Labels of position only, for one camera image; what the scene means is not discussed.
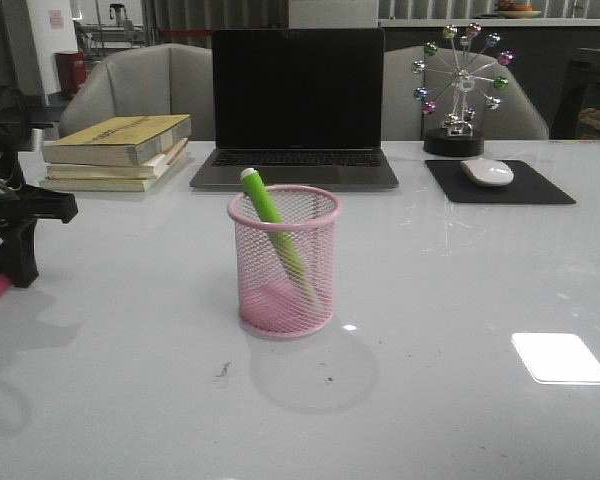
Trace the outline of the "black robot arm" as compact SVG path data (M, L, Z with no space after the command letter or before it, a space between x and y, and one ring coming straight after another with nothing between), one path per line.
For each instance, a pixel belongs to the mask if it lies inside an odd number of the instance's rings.
M12 285L29 287L38 277L35 229L40 219L69 223L78 213L75 197L27 184L19 160L20 148L32 136L29 108L22 92L0 86L0 100L9 95L19 109L19 121L0 123L0 274Z

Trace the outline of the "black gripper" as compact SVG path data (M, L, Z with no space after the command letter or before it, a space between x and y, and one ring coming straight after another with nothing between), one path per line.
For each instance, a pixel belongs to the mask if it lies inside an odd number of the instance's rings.
M0 178L0 272L18 288L38 277L35 259L37 219L69 223L78 213L73 194L29 185L20 169Z

